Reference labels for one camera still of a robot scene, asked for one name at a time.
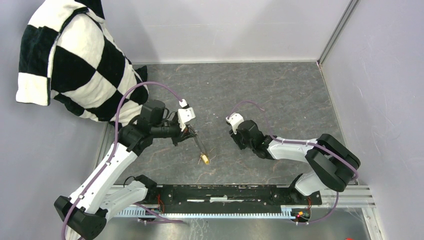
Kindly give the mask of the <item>yellow tagged key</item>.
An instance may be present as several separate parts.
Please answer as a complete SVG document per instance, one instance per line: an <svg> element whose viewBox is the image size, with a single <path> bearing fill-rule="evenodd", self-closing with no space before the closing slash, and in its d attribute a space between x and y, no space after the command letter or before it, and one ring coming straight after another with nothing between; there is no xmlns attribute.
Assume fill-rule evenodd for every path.
<svg viewBox="0 0 424 240"><path fill-rule="evenodd" d="M198 165L203 162L205 165L210 164L210 159L205 153L201 153L198 160Z"/></svg>

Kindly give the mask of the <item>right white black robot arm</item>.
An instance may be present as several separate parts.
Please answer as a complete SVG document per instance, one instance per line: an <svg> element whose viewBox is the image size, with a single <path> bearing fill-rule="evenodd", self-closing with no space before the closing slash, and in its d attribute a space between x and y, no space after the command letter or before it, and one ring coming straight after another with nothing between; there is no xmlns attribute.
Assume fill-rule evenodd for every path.
<svg viewBox="0 0 424 240"><path fill-rule="evenodd" d="M249 148L261 159L310 165L312 171L301 174L288 191L289 199L295 204L302 204L311 194L324 189L341 193L358 177L361 161L330 134L308 140L286 139L263 134L253 120L237 114L226 122L231 126L231 138L241 150Z"/></svg>

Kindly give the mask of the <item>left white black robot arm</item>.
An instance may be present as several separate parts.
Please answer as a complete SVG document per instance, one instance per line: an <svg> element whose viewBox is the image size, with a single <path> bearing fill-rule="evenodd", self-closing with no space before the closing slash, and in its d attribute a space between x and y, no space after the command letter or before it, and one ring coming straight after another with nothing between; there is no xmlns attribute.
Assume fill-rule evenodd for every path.
<svg viewBox="0 0 424 240"><path fill-rule="evenodd" d="M189 122L196 115L185 100L179 104L172 119L166 119L168 109L159 100L142 105L140 113L115 133L109 151L88 179L69 197L56 199L54 207L63 221L62 239L93 240L124 209L140 201L151 204L156 200L157 190L141 180L133 180L111 195L108 192L154 139L170 138L177 145L190 138Z"/></svg>

